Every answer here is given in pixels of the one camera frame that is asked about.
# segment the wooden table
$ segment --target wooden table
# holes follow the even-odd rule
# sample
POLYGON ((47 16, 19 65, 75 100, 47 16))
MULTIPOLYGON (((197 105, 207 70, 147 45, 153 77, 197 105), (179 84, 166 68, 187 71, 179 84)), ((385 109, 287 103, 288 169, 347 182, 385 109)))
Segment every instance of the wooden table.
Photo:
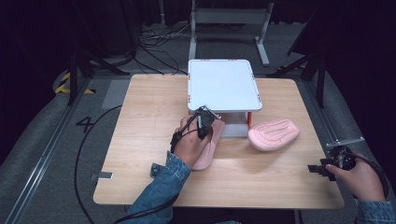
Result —
MULTIPOLYGON (((166 151, 181 118, 188 114, 187 76, 134 75, 110 143, 93 199, 99 204, 131 204, 152 179, 153 162, 166 151)), ((277 151, 262 152, 246 138, 221 138, 211 165, 191 173, 176 206, 246 208, 344 207, 335 182, 311 174, 308 164, 325 157, 293 80, 256 78, 263 109, 252 124, 290 119, 300 136, 277 151)))

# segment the pink slipper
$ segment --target pink slipper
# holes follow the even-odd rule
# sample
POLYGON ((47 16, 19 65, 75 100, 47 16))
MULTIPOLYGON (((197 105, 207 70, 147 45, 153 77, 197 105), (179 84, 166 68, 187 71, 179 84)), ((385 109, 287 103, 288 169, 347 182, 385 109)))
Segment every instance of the pink slipper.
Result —
POLYGON ((272 151, 289 144, 300 134, 300 130, 289 119, 278 119, 255 124, 248 131, 251 145, 261 151, 272 151))
POLYGON ((224 131, 225 123, 220 119, 215 119, 212 123, 213 135, 212 140, 206 145, 201 157, 192 166, 192 170, 204 170, 212 162, 213 154, 215 153, 216 144, 220 140, 221 134, 224 131))

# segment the denim sleeve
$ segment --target denim sleeve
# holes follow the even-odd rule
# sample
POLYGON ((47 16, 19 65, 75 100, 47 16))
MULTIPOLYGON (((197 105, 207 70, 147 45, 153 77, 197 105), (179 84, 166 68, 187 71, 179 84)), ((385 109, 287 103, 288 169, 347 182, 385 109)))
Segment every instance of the denim sleeve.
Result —
POLYGON ((390 202, 358 201, 358 223, 379 224, 395 223, 395 216, 390 202))
MULTIPOLYGON (((143 190, 134 204, 128 209, 126 216, 147 211, 172 200, 183 188, 190 175, 189 166, 174 154, 167 152, 166 165, 153 163, 150 171, 154 180, 143 190)), ((134 218, 123 223, 168 223, 172 220, 172 206, 156 213, 134 218)))

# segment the gray floor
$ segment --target gray floor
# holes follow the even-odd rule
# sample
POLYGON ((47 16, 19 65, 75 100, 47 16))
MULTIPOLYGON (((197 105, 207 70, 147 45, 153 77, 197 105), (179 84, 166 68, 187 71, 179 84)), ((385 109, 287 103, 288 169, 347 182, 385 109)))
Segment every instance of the gray floor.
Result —
MULTIPOLYGON (((280 65, 286 65, 299 59, 301 55, 286 52, 290 48, 297 34, 303 28, 302 24, 270 25, 264 41, 271 66, 263 67, 252 36, 255 27, 244 27, 239 31, 230 31, 225 28, 209 27, 198 33, 197 58, 200 59, 247 59, 252 65, 255 75, 263 76, 275 72, 280 65)), ((190 38, 188 32, 185 36, 170 40, 161 47, 154 48, 167 53, 152 51, 158 58, 174 67, 187 71, 190 38)), ((136 59, 141 63, 164 73, 175 73, 176 70, 155 60, 145 51, 139 50, 136 59)), ((132 61, 120 67, 131 74, 155 73, 146 69, 142 71, 132 61)), ((320 143, 325 147, 332 141, 326 127, 322 123, 322 110, 318 110, 309 98, 310 88, 315 86, 315 81, 304 83, 298 75, 301 71, 292 71, 286 77, 292 77, 303 96, 305 105, 317 131, 320 143)), ((60 82, 63 74, 54 83, 54 88, 60 82)), ((78 158, 77 187, 84 207, 92 217, 94 223, 111 223, 124 212, 124 207, 119 205, 103 206, 92 201, 95 182, 90 180, 92 174, 100 172, 106 151, 117 122, 120 109, 104 113, 117 105, 122 104, 127 83, 131 76, 114 76, 106 70, 97 71, 94 79, 89 81, 89 89, 96 90, 95 94, 83 94, 76 102, 75 110, 68 114, 68 122, 64 125, 59 137, 59 143, 53 148, 48 167, 43 175, 37 179, 37 188, 32 197, 24 202, 25 209, 21 210, 13 220, 20 223, 89 223, 82 212, 74 189, 74 172, 78 158), (85 138, 84 127, 76 124, 87 116, 91 122, 97 122, 92 131, 85 138)), ((43 160, 48 143, 52 141, 59 122, 67 111, 67 94, 57 94, 25 130, 20 140, 9 154, 7 160, 0 167, 0 222, 6 222, 9 214, 15 212, 14 204, 20 202, 19 197, 35 172, 37 163, 43 160)), ((350 115, 343 97, 335 87, 329 76, 326 77, 324 94, 325 114, 329 117, 338 139, 355 139, 361 137, 359 127, 350 115)), ((367 145, 362 142, 350 145, 353 149, 361 151, 368 158, 375 158, 367 145)), ((344 196, 346 207, 341 210, 304 210, 304 223, 352 223, 357 213, 352 196, 342 182, 338 182, 344 196)), ((395 204, 393 192, 389 199, 395 204)))

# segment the person's hand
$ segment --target person's hand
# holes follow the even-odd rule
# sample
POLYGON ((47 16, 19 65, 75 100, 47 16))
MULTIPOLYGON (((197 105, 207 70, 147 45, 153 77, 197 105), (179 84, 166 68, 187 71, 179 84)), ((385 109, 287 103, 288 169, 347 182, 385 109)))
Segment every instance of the person's hand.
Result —
POLYGON ((326 165, 326 169, 340 177, 359 200, 375 202, 386 200, 378 175, 366 162, 356 159, 356 166, 350 171, 334 165, 326 165))
MULTIPOLYGON (((186 116, 180 121, 180 127, 176 128, 175 132, 181 130, 188 122, 191 116, 186 116)), ((201 140, 198 137, 197 118, 195 118, 186 130, 183 132, 183 137, 178 141, 175 147, 174 154, 183 160, 190 168, 198 161, 205 146, 212 139, 212 131, 201 140)))

